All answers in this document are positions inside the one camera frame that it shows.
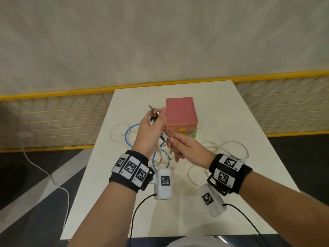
hand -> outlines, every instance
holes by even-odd
[[[157,120],[150,126],[148,121],[149,111],[141,120],[137,137],[132,150],[150,158],[157,150],[157,144],[161,136],[161,130],[166,126],[166,109],[163,107],[159,112]]]
[[[194,138],[181,133],[171,134],[167,140],[167,146],[175,153],[176,162],[186,158],[192,164],[206,169],[209,169],[216,157],[215,153],[206,149]]]

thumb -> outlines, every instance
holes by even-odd
[[[174,147],[176,147],[181,153],[184,154],[186,152],[186,150],[188,149],[188,147],[186,145],[184,145],[180,140],[177,139],[179,137],[177,137],[177,138],[176,137],[177,137],[177,135],[172,134],[169,137],[169,141]]]
[[[153,126],[162,130],[166,125],[166,109],[163,107],[159,112],[157,120],[154,122]]]

white floor stripe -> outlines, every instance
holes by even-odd
[[[81,153],[77,154],[63,166],[54,171],[51,176],[53,177],[55,183],[62,185],[73,175],[83,169],[88,164],[92,151],[92,149],[83,150]],[[3,208],[0,211],[0,233],[56,189],[57,187],[54,186],[50,178],[46,177],[15,201]]]

tabletop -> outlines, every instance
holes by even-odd
[[[299,191],[231,81],[119,89],[113,95],[61,239],[73,236],[107,186],[113,165],[128,149],[124,141],[128,124],[139,123],[149,105],[164,107],[166,98],[176,97],[193,97],[198,116],[198,141],[212,141],[217,145],[237,141],[247,148],[246,162],[254,171]],[[135,132],[129,134],[131,144],[134,137]],[[227,143],[223,148],[237,157],[247,157],[245,149],[237,143]],[[144,202],[135,216],[134,225],[138,227],[134,227],[133,237],[255,234],[254,228],[234,208],[228,208],[216,218],[209,214],[196,193],[198,187],[187,178],[190,167],[187,160],[171,163],[172,198]],[[207,178],[199,167],[193,168],[191,177],[200,184]],[[135,208],[151,194],[153,185],[139,191]],[[244,212],[262,234],[275,233],[239,195],[228,194],[223,199]]]

gray floor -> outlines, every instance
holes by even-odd
[[[329,135],[279,137],[269,138],[269,141],[298,188],[329,205],[329,183],[326,181],[327,173],[329,173]],[[79,152],[36,152],[31,155],[31,160],[52,172]],[[7,164],[27,165],[22,158],[22,153],[0,154],[0,157],[2,160],[1,166]],[[26,166],[26,168],[29,170],[26,182],[21,190],[12,197],[12,200],[45,177],[43,173],[38,173],[39,171],[31,168],[31,166]],[[70,193],[71,205],[84,170],[85,168],[62,185]],[[57,189],[2,232],[0,234],[0,245],[7,247],[67,246],[68,241],[59,240],[66,212],[66,203],[66,193]],[[261,238],[256,234],[223,236],[223,238],[232,246],[264,246]],[[270,246],[290,246],[277,234],[265,235],[265,238]],[[133,238],[131,246],[166,246],[175,239],[177,237]]]

